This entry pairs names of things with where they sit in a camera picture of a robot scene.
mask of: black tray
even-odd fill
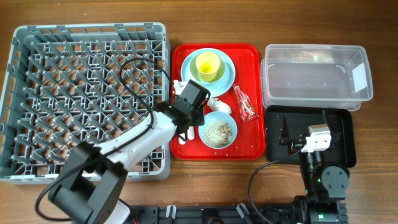
[[[332,139],[333,147],[325,151],[328,162],[342,163],[351,168],[355,166],[356,154],[354,130],[351,114],[348,110],[333,108],[308,108],[296,106],[269,106],[265,111],[267,158],[275,161],[288,156],[287,146],[279,146],[280,132],[283,118],[286,117],[289,136],[298,137],[299,134],[309,134],[308,127],[324,124],[322,111],[328,116],[332,134],[340,133],[340,138]],[[283,160],[281,164],[299,164],[299,155]]]

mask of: dish rack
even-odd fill
[[[118,71],[124,61],[142,57],[169,73],[169,55],[161,23],[17,28],[0,101],[0,181],[50,183],[79,142],[99,144],[141,122],[147,110],[120,84]],[[156,68],[138,61],[123,70],[123,80],[149,106],[169,98],[169,80]],[[169,145],[163,145],[127,180],[169,173]]]

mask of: candy wrapper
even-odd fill
[[[238,84],[234,84],[236,97],[239,103],[239,112],[244,122],[251,121],[259,117],[254,111],[253,105],[251,104],[250,98],[244,94]]]

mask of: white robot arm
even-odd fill
[[[98,145],[80,143],[49,188],[49,200],[74,223],[123,223],[130,213],[119,200],[127,172],[190,126],[203,125],[203,107],[209,97],[206,88],[189,81],[172,104],[156,105],[150,116],[120,137]],[[99,174],[99,184],[84,178],[83,171]]]

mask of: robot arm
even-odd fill
[[[265,205],[268,217],[283,220],[281,223],[338,223],[347,224],[345,204],[339,203],[346,197],[349,170],[341,164],[329,164],[325,150],[333,147],[331,129],[327,115],[323,112],[325,124],[308,127],[309,136],[290,138],[284,117],[280,134],[280,145],[288,145],[290,153],[299,152],[300,171],[306,196],[296,196],[289,204]]]
[[[210,92],[199,84],[189,81],[171,104],[163,101],[156,105],[151,128],[140,138],[128,144],[143,133],[150,125],[151,118],[133,127],[122,136],[99,145],[82,142],[73,148],[60,175],[64,178],[54,185],[49,192],[49,200],[63,210],[75,223],[102,224],[123,223],[129,215],[127,205],[119,201],[119,196],[126,181],[127,172],[145,158],[155,148],[167,144],[176,134],[185,133],[189,126],[204,124],[203,107]],[[108,152],[120,150],[108,155]],[[77,167],[88,164],[76,172]],[[81,174],[83,171],[96,172],[101,176],[95,186]]]

